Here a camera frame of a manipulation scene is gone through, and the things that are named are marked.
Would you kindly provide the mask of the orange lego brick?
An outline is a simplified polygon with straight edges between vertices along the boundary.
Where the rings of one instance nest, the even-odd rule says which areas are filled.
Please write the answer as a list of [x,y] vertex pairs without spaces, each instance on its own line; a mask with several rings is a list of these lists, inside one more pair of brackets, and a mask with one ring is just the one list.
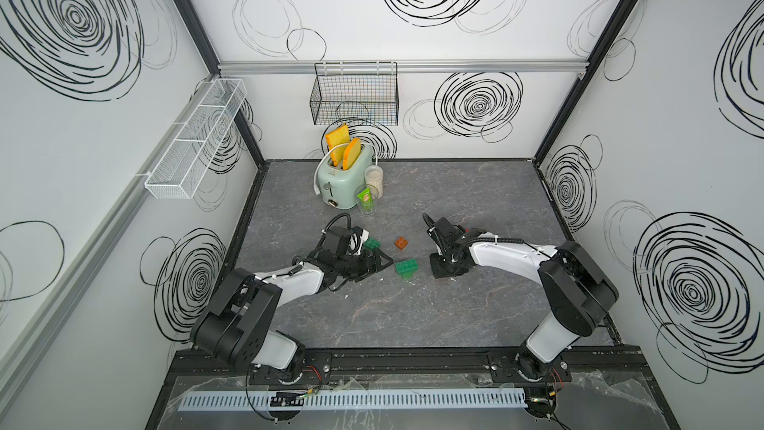
[[409,244],[409,242],[408,242],[408,241],[407,241],[405,238],[403,238],[403,237],[399,237],[399,238],[398,238],[398,239],[395,241],[395,246],[396,246],[396,247],[397,247],[399,250],[401,250],[401,251],[403,251],[403,250],[404,250],[404,249],[405,249],[405,248],[408,246],[408,244]]

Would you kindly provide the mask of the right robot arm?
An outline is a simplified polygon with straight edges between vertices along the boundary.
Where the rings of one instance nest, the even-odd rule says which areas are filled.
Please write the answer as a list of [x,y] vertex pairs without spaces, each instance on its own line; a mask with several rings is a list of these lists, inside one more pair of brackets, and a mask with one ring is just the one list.
[[527,381],[543,380],[553,362],[579,338],[591,336],[619,300],[616,286],[574,241],[536,245],[428,214],[423,220],[437,247],[430,255],[435,278],[456,278],[475,267],[496,268],[543,288],[550,311],[515,355],[515,368]]

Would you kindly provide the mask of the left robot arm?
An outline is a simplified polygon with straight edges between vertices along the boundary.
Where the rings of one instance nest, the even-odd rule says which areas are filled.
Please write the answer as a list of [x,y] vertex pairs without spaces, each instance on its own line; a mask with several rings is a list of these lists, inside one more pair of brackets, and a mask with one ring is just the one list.
[[348,213],[334,216],[306,256],[274,272],[231,271],[193,324],[191,342],[237,371],[268,367],[286,382],[302,377],[304,345],[272,329],[279,308],[300,298],[335,292],[394,264],[368,244],[369,232]]

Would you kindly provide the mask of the dark green long lego brick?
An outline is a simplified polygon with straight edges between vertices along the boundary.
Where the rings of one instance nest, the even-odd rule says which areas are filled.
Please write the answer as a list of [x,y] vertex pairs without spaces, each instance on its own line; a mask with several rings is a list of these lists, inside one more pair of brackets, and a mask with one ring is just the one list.
[[375,250],[380,248],[380,243],[373,238],[369,238],[364,242],[364,248],[369,250]]

